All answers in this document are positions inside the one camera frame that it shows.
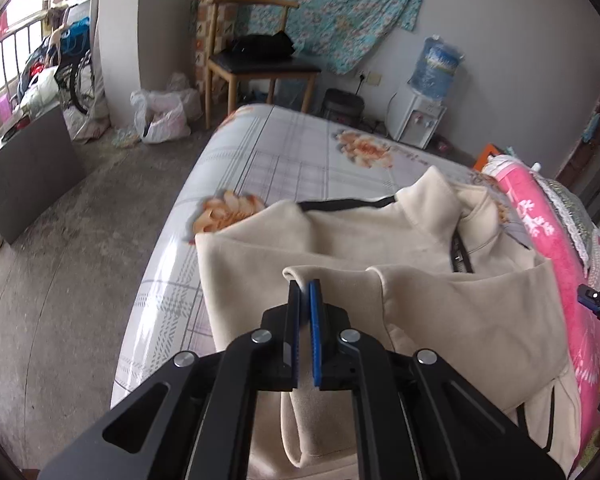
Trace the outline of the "wheelchair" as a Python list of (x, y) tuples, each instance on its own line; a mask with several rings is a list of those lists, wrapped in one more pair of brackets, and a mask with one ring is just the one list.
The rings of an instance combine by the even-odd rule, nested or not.
[(91, 19), (60, 26), (42, 43), (38, 66), (52, 68), (61, 97), (87, 116), (95, 101)]

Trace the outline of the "floral bed sheet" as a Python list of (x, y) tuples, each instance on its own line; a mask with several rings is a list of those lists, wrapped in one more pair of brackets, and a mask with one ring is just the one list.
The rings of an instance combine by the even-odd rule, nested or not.
[(485, 185), (466, 166), (338, 122), (281, 106), (247, 105), (228, 116), (195, 162), (140, 281), (112, 385), (117, 404), (181, 350), (214, 344), (200, 288), (194, 222), (260, 200), (376, 200), (430, 166), (451, 181)]

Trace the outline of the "wall socket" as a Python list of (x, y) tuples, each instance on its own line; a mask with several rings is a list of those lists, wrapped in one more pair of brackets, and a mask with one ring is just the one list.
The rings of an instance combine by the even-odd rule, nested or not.
[(368, 84), (372, 87), (378, 87), (381, 83), (382, 75), (380, 73), (360, 73), (358, 80), (361, 84)]

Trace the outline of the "wooden chair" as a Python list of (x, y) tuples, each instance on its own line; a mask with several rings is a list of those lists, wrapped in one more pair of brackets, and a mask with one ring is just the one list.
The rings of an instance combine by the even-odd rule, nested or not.
[[(270, 82), (266, 102), (274, 101), (276, 82), (283, 79), (304, 79), (306, 90), (301, 111), (310, 110), (313, 90), (321, 69), (294, 55), (294, 43), (286, 34), (288, 13), (298, 9), (294, 0), (207, 0), (210, 8), (210, 32), (204, 50), (204, 121), (211, 126), (212, 77), (219, 76), (227, 82), (227, 113), (237, 108), (238, 84), (242, 81), (265, 80)], [(282, 19), (273, 35), (247, 35), (230, 41), (226, 48), (215, 52), (216, 26), (220, 7), (233, 6), (279, 6)]]

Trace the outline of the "pink white checked cloth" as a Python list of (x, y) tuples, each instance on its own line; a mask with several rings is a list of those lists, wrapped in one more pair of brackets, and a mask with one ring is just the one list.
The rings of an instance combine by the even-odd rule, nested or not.
[(532, 177), (550, 201), (559, 222), (576, 251), (588, 286), (600, 290), (600, 229), (586, 212), (580, 198), (555, 180), (532, 170)]

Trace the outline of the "blue water bottle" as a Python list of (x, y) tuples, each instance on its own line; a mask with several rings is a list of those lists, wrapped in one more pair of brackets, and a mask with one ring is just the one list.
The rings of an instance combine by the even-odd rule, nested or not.
[(464, 53), (440, 36), (425, 40), (408, 84), (427, 99), (442, 102), (449, 93)]

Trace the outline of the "black rice cooker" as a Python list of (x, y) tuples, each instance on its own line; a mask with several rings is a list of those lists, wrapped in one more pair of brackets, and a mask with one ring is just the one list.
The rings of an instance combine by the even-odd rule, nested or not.
[(364, 100), (354, 93), (329, 88), (326, 90), (320, 115), (330, 122), (358, 128), (363, 112)]

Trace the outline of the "pink floral blanket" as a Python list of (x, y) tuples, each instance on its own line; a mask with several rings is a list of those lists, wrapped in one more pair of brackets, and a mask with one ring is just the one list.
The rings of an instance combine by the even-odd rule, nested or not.
[(587, 444), (600, 426), (600, 321), (577, 300), (578, 286), (588, 284), (583, 268), (532, 170), (513, 156), (498, 155), (492, 156), (481, 172), (498, 182), (536, 251), (552, 262), (581, 400), (581, 443)]

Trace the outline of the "grey board panel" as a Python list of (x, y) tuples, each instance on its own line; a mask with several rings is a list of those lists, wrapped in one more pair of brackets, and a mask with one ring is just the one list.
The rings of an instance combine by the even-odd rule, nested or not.
[(85, 178), (58, 105), (0, 147), (0, 235), (12, 244)]

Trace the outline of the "black garment on chair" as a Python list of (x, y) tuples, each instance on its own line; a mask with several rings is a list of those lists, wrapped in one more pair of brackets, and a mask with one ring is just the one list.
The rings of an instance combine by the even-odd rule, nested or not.
[(230, 62), (242, 65), (288, 62), (294, 56), (294, 42), (280, 30), (274, 35), (253, 34), (238, 37), (221, 51)]

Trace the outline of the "cream zip jacket black trim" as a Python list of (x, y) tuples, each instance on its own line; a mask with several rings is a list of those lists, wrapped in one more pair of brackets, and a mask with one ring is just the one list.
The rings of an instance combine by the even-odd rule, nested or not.
[(356, 330), (428, 348), (569, 470), (581, 402), (552, 263), (502, 227), (486, 188), (429, 168), (382, 203), (282, 200), (195, 238), (216, 348), (252, 330), (290, 282), (319, 281)]

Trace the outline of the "white plastic bag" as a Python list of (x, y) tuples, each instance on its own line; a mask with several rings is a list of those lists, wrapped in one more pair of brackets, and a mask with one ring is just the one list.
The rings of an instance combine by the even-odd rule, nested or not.
[(181, 92), (149, 92), (131, 94), (133, 125), (143, 144), (161, 144), (190, 135), (185, 102)]

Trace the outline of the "white water dispenser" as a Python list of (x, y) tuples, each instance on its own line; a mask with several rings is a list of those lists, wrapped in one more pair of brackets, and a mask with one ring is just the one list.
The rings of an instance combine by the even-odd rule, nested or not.
[(402, 84), (389, 100), (385, 126), (393, 141), (424, 150), (446, 111), (442, 102), (430, 100)]

